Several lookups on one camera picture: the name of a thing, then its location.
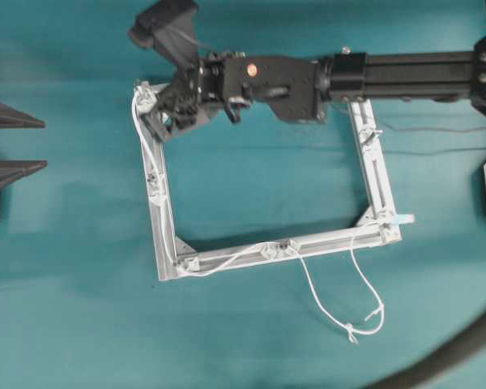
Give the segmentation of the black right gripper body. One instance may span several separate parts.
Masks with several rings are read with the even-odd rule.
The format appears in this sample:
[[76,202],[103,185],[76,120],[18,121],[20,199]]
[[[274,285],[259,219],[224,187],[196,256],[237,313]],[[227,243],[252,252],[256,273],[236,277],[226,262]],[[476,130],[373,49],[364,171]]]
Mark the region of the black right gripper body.
[[223,108],[219,81],[226,58],[226,52],[210,52],[188,68],[177,68],[168,86],[157,93],[157,115],[165,132],[201,126]]

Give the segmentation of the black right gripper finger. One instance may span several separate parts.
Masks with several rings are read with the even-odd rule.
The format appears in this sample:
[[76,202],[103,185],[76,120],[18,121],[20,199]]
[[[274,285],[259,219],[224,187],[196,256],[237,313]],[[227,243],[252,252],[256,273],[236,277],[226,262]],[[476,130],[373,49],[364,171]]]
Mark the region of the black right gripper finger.
[[174,136],[174,117],[166,112],[152,111],[143,113],[140,118],[157,142],[168,142]]

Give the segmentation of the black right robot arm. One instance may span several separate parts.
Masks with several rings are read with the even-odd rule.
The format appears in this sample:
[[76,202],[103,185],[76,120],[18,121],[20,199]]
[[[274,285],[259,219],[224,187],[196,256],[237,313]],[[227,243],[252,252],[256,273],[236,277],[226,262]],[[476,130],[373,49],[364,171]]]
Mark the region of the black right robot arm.
[[324,122],[326,104],[373,99],[467,99],[486,117],[486,49],[300,59],[212,54],[180,69],[161,92],[142,90],[138,116],[163,143],[223,111],[233,123],[254,102],[288,123]]

